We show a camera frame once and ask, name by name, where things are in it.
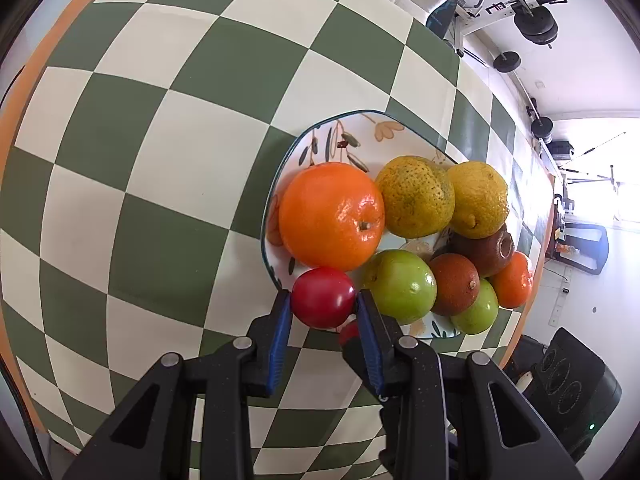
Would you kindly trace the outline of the large green apple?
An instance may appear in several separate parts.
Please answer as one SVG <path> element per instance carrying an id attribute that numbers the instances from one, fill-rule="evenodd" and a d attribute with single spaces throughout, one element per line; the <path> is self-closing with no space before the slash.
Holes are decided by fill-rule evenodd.
<path id="1" fill-rule="evenodd" d="M 419 256 L 401 249 L 374 255 L 361 269 L 360 287 L 369 289 L 378 310 L 400 325 L 424 318 L 437 297 L 430 267 Z"/>

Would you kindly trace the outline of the large bright orange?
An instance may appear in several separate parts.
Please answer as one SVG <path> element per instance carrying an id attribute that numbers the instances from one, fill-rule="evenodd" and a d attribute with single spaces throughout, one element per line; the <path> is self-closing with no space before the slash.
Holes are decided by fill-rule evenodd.
<path id="1" fill-rule="evenodd" d="M 384 226 L 383 197 L 373 180 L 341 162 L 296 174 L 279 200 L 283 246 L 310 268 L 357 269 L 378 248 Z"/>

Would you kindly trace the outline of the yellow citrus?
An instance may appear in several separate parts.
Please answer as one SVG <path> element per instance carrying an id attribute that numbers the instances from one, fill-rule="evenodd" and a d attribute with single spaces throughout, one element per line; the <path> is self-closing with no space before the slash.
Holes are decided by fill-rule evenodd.
<path id="1" fill-rule="evenodd" d="M 480 240 L 496 234 L 509 215 L 508 185 L 486 162 L 462 162 L 447 170 L 454 187 L 454 215 L 449 222 L 457 234 Z"/>

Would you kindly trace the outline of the small green apple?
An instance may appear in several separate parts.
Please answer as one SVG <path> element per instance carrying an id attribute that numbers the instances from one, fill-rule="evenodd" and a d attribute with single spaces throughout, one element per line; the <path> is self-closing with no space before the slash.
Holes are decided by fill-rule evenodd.
<path id="1" fill-rule="evenodd" d="M 463 312 L 450 318 L 460 332 L 477 335 L 486 332 L 498 316 L 498 298 L 491 284 L 482 278 L 475 301 Z"/>

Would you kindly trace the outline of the black speaker box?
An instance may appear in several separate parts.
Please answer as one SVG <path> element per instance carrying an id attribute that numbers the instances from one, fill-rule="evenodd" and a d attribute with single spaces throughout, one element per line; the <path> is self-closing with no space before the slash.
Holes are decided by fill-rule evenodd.
<path id="1" fill-rule="evenodd" d="M 548 344 L 521 336 L 504 371 L 512 382 L 532 375 L 523 396 L 573 460 L 585 455 L 622 397 L 600 356 L 563 327 Z"/>

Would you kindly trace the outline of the red cherry tomato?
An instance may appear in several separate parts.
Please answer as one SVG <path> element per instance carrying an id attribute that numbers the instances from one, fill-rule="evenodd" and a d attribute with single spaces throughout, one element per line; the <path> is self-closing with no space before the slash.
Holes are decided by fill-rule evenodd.
<path id="1" fill-rule="evenodd" d="M 356 321 L 346 324 L 338 334 L 338 344 L 344 348 L 346 344 L 355 337 L 359 336 L 358 323 Z"/>
<path id="2" fill-rule="evenodd" d="M 291 310 L 308 327 L 333 330 L 352 314 L 355 298 L 355 285 L 346 273 L 322 266 L 295 281 Z"/>

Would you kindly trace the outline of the black frame chair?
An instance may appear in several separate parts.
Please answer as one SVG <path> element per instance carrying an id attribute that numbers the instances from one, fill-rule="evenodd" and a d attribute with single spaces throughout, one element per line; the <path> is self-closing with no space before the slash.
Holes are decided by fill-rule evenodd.
<path id="1" fill-rule="evenodd" d="M 600 224 L 567 221 L 555 242 L 552 258 L 582 272 L 599 275 L 608 262 L 608 231 Z"/>

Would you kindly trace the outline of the weight bench rack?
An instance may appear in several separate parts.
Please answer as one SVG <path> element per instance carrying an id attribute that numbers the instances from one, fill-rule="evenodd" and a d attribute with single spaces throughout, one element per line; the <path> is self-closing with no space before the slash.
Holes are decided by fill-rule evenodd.
<path id="1" fill-rule="evenodd" d="M 491 6 L 484 3 L 485 0 L 475 4 L 447 0 L 428 16 L 426 28 L 444 40 L 459 58 L 469 56 L 488 67 L 485 60 L 464 46 L 467 36 L 510 18 L 524 39 L 551 48 L 558 38 L 559 26 L 548 6 L 568 0 L 508 0 Z"/>

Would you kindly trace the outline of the green checkered tablecloth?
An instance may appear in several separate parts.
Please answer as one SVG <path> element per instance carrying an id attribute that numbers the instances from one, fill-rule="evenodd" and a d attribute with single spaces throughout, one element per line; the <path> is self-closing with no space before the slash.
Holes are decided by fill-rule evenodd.
<path id="1" fill-rule="evenodd" d="M 499 79 L 392 0 L 82 0 L 1 116 L 1 304 L 44 432 L 78 453 L 164 353 L 243 335 L 276 289 L 262 212 L 288 148 L 370 167 L 428 141 L 510 186 L 537 258 L 551 190 Z"/>

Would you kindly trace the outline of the red brown apple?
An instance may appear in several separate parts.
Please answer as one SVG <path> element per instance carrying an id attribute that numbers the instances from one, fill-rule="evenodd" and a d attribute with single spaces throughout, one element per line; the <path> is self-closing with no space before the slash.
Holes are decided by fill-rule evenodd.
<path id="1" fill-rule="evenodd" d="M 495 234 L 477 240 L 454 233 L 449 237 L 448 247 L 450 252 L 468 258 L 481 278 L 489 278 L 504 269 L 515 249 L 505 224 Z"/>

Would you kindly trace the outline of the small orange tangerine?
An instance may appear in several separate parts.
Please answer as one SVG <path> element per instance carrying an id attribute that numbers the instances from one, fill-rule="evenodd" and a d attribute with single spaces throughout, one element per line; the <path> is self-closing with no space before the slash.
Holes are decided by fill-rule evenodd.
<path id="1" fill-rule="evenodd" d="M 489 283 L 494 288 L 501 307 L 521 307 L 526 303 L 533 287 L 529 258 L 522 252 L 514 252 L 511 261 L 500 272 L 491 276 Z"/>

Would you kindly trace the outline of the large yellow orange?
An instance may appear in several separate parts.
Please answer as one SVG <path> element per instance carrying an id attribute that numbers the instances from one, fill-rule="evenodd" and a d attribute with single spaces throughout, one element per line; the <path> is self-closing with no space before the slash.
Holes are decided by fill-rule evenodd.
<path id="1" fill-rule="evenodd" d="M 454 187 L 447 171 L 424 157 L 392 159 L 375 184 L 383 197 L 386 229 L 396 236 L 420 238 L 440 232 L 454 214 Z"/>

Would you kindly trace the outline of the dark brown round fruit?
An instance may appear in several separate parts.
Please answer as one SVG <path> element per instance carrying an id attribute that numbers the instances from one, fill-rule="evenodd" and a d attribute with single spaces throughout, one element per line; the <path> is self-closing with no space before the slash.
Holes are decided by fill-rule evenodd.
<path id="1" fill-rule="evenodd" d="M 432 307 L 435 314 L 455 316 L 472 306 L 480 292 L 480 276 L 468 258 L 458 254 L 441 254 L 433 258 L 428 266 L 437 286 Z"/>

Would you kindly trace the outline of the floral ceramic plate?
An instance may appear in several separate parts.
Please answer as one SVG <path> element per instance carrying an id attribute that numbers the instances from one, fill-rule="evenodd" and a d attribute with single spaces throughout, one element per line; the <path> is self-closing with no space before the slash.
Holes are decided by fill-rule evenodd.
<path id="1" fill-rule="evenodd" d="M 458 164 L 386 114 L 352 112 L 288 150 L 266 203 L 262 258 L 279 288 L 331 268 L 436 350 L 485 348 L 512 316 L 492 284 L 518 258 L 509 205 L 491 166 Z"/>

